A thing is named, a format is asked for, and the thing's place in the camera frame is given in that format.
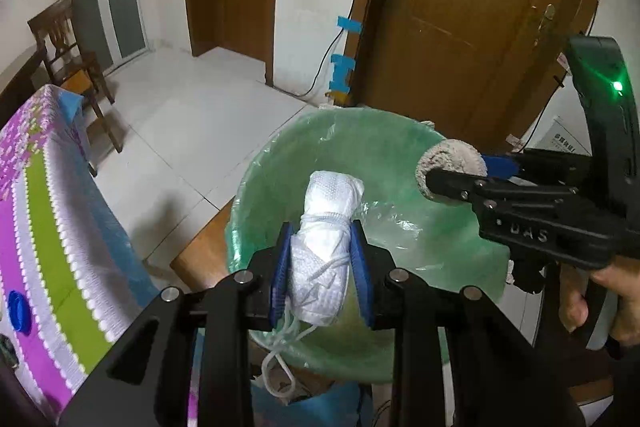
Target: tiled floor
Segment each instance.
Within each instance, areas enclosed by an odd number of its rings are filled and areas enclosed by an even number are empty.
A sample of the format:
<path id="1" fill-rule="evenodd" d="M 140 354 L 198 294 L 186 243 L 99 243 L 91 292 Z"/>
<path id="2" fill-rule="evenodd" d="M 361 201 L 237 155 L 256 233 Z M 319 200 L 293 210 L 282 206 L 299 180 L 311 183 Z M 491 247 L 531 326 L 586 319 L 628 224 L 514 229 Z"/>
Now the tiled floor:
<path id="1" fill-rule="evenodd" d="M 96 182 L 164 287 L 177 282 L 169 263 L 235 195 L 255 153 L 314 109 L 266 87 L 262 62 L 220 48 L 198 58 L 160 48 L 107 81 L 116 103 L 100 107 L 124 149 L 89 127 Z"/>

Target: door handle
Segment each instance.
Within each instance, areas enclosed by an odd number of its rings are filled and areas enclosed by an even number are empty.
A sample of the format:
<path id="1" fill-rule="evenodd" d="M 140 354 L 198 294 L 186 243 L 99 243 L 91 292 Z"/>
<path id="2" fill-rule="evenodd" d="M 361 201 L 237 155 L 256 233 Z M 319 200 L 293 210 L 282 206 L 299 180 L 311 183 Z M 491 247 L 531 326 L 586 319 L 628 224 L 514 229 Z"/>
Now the door handle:
<path id="1" fill-rule="evenodd" d="M 538 23 L 538 34 L 536 35 L 536 39 L 533 41 L 534 48 L 540 43 L 540 38 L 549 31 L 551 21 L 553 21 L 555 16 L 556 7 L 552 4 L 548 4 L 545 8 L 545 12 L 540 18 L 540 22 Z"/>

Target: finger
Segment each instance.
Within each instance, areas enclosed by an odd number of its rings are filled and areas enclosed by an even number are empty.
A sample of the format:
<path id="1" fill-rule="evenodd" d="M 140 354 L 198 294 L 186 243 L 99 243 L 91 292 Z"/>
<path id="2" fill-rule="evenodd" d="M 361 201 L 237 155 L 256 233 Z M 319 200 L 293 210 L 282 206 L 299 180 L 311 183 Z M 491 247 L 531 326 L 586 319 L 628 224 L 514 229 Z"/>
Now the finger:
<path id="1" fill-rule="evenodd" d="M 563 264 L 560 268 L 560 307 L 558 317 L 569 333 L 583 325 L 589 314 L 587 302 L 582 297 L 584 282 L 573 266 Z"/>
<path id="2" fill-rule="evenodd" d="M 638 259 L 617 255 L 609 266 L 591 272 L 590 277 L 591 280 L 613 290 L 623 298 L 640 302 L 640 261 Z"/>
<path id="3" fill-rule="evenodd" d="M 637 301 L 620 299 L 610 335 L 622 346 L 640 344 L 640 305 Z"/>

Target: colorful blanket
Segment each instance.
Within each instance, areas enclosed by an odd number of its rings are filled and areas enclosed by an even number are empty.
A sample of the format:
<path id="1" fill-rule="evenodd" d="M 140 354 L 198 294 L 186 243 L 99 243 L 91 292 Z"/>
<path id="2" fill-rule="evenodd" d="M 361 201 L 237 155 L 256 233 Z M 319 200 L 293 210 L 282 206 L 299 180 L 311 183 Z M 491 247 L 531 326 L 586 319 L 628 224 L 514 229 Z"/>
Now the colorful blanket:
<path id="1" fill-rule="evenodd" d="M 53 420 L 157 294 L 89 174 L 81 100 L 44 86 L 0 133 L 0 333 Z M 12 290 L 30 304 L 28 334 L 9 324 Z"/>

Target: green stripe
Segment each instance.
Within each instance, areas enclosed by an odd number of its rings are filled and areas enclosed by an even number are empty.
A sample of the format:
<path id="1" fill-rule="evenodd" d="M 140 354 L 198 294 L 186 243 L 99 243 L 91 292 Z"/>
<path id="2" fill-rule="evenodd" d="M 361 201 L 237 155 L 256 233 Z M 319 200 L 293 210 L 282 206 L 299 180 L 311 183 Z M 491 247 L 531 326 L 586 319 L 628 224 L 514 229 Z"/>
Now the green stripe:
<path id="1" fill-rule="evenodd" d="M 52 311 L 79 362 L 90 372 L 111 346 L 86 307 L 66 262 L 49 200 L 42 152 L 31 157 L 25 174 L 33 242 Z"/>

